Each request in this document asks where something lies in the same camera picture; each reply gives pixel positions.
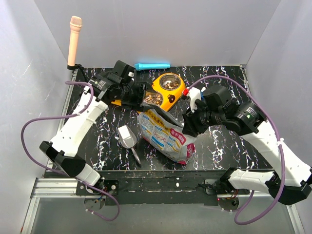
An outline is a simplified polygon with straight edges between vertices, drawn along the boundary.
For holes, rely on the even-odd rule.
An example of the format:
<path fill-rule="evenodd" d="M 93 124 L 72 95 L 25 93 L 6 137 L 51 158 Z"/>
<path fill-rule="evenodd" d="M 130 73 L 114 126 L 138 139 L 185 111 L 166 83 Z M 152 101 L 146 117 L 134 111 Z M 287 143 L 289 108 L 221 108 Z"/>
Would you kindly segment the pink white pet food bag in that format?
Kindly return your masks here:
<path fill-rule="evenodd" d="M 195 137 L 168 112 L 153 106 L 138 115 L 142 137 L 170 160 L 186 165 L 195 154 Z"/>

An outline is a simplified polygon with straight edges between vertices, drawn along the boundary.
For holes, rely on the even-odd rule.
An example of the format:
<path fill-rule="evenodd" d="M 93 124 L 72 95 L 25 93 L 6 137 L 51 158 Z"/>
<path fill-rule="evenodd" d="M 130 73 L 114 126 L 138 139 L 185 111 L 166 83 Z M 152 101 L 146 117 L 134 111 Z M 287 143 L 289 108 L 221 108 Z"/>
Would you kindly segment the silver metal scoop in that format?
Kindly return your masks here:
<path fill-rule="evenodd" d="M 132 151 L 136 162 L 141 167 L 141 161 L 140 161 L 139 156 L 135 150 L 137 138 L 134 135 L 134 133 L 131 131 L 131 129 L 127 125 L 123 125 L 121 127 L 118 127 L 117 133 L 118 133 L 121 145 L 124 148 L 130 149 Z"/>

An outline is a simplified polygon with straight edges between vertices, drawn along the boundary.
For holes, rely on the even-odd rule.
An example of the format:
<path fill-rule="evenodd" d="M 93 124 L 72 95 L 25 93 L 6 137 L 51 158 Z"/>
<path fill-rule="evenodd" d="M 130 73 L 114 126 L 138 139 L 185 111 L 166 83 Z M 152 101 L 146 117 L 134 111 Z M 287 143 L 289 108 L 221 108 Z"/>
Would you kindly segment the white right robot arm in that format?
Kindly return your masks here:
<path fill-rule="evenodd" d="M 255 190 L 276 197 L 282 189 L 278 201 L 284 205 L 293 205 L 310 195 L 312 168 L 277 140 L 272 125 L 255 104 L 238 105 L 229 101 L 221 106 L 200 100 L 196 100 L 196 104 L 196 110 L 189 108 L 183 114 L 184 134 L 196 137 L 210 126 L 223 125 L 256 148 L 273 168 L 267 172 L 229 168 L 214 183 L 215 190 L 227 194 L 241 189 Z"/>

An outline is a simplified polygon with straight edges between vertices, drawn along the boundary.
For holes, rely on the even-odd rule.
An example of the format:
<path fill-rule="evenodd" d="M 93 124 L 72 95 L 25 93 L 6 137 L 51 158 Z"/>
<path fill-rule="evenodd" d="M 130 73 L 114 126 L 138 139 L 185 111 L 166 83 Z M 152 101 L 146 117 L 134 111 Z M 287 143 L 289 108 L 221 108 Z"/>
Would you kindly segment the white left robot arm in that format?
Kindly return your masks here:
<path fill-rule="evenodd" d="M 124 79 L 115 74 L 95 76 L 83 89 L 78 105 L 64 126 L 51 140 L 43 141 L 40 150 L 67 176 L 87 183 L 91 194 L 100 194 L 104 188 L 101 176 L 78 156 L 78 148 L 111 102 L 119 100 L 131 110 L 147 110 L 143 100 L 150 88 L 146 82 Z"/>

